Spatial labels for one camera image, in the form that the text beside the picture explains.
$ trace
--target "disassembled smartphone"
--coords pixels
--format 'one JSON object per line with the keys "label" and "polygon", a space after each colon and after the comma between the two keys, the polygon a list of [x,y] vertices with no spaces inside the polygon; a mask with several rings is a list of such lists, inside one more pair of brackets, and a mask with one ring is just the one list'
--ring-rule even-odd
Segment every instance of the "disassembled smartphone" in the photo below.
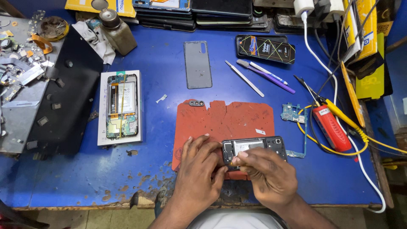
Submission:
{"label": "disassembled smartphone", "polygon": [[230,162],[239,151],[254,149],[256,147],[271,149],[276,152],[284,161],[287,161],[284,141],[281,136],[271,136],[252,139],[235,139],[222,141],[223,162],[228,165],[229,171],[239,170],[239,166],[231,166]]}
{"label": "disassembled smartphone", "polygon": [[137,135],[137,76],[110,76],[107,84],[106,137],[112,139]]}

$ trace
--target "white shirt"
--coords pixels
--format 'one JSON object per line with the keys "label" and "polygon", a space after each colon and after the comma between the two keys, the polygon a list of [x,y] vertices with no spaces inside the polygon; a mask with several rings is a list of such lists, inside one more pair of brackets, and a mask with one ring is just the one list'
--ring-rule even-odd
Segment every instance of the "white shirt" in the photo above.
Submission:
{"label": "white shirt", "polygon": [[244,209],[208,209],[187,229],[283,229],[273,216]]}

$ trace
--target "cloth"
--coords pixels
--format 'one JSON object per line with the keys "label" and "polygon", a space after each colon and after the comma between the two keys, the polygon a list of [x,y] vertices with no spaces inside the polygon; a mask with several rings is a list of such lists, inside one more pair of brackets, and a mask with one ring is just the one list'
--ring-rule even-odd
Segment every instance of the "cloth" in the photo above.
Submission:
{"label": "cloth", "polygon": [[86,22],[77,22],[72,25],[76,31],[88,42],[88,44],[103,59],[104,64],[112,64],[116,53],[103,32],[100,30],[98,35],[91,30]]}
{"label": "cloth", "polygon": [[187,229],[283,229],[273,216],[261,211],[208,209],[196,217]]}

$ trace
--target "dispensing bottle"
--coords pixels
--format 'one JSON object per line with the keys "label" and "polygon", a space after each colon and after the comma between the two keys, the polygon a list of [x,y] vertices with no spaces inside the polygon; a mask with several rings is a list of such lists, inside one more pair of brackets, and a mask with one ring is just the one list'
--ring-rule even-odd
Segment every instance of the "dispensing bottle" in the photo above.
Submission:
{"label": "dispensing bottle", "polygon": [[126,55],[137,46],[129,26],[120,19],[116,11],[103,9],[99,13],[99,18],[107,40],[120,54]]}

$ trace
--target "blue workbench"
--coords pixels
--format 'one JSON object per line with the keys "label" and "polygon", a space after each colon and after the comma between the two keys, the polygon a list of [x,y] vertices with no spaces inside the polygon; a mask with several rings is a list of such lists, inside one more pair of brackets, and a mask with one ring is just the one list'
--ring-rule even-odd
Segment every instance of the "blue workbench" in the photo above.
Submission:
{"label": "blue workbench", "polygon": [[[292,95],[259,75],[235,63],[235,36],[242,32],[205,31],[194,33],[166,31],[131,26],[138,46],[127,56],[117,55],[111,66],[104,71],[140,70],[142,74],[143,142],[118,145],[102,149],[96,145],[98,121],[88,123],[78,154],[56,155],[45,161],[32,160],[23,154],[18,160],[0,157],[0,199],[7,205],[22,208],[39,207],[113,207],[126,208],[137,205],[131,200],[136,193],[155,201],[160,190],[169,197],[173,190],[176,173],[171,170],[177,105],[186,99],[204,100],[207,106],[214,100],[266,103],[274,110],[275,134],[283,137],[286,148],[303,151],[304,135],[296,123],[280,118],[282,104],[291,102],[306,106],[312,98],[293,77],[303,77],[313,89],[318,89],[326,79],[325,70],[316,62],[304,45],[302,35],[289,35],[289,43],[296,46],[295,64],[259,62],[266,69],[285,79],[296,90]],[[312,36],[308,37],[311,48],[324,62],[327,59]],[[207,41],[213,87],[189,90],[186,87],[183,42]],[[233,63],[264,94],[261,98],[225,63]],[[155,102],[163,94],[167,98]],[[322,95],[333,99],[328,85]],[[94,98],[93,110],[98,110],[99,90]],[[328,144],[320,133],[319,139]],[[359,148],[361,141],[356,140]],[[127,150],[137,150],[128,156]],[[377,176],[368,150],[361,154],[367,174],[377,184]],[[308,141],[307,156],[303,159],[288,158],[295,166],[298,193],[313,205],[381,204],[354,157],[337,156],[322,152]],[[225,181],[222,190],[224,202],[236,200],[242,205],[258,204],[249,182],[245,188],[236,181]]]}

